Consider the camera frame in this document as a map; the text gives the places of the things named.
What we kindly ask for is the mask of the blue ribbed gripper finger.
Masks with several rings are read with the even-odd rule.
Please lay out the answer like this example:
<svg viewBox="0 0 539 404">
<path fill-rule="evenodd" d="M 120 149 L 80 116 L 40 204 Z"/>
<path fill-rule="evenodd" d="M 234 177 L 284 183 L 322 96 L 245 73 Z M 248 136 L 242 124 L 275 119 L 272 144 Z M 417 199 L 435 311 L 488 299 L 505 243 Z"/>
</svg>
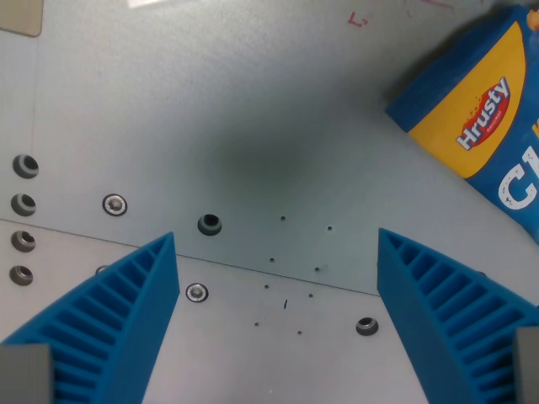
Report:
<svg viewBox="0 0 539 404">
<path fill-rule="evenodd" d="M 387 229 L 377 290 L 430 403 L 514 403 L 513 341 L 538 309 L 487 275 Z"/>
<path fill-rule="evenodd" d="M 82 282 L 3 344 L 51 348 L 56 403 L 140 403 L 178 298 L 167 233 Z"/>
</svg>

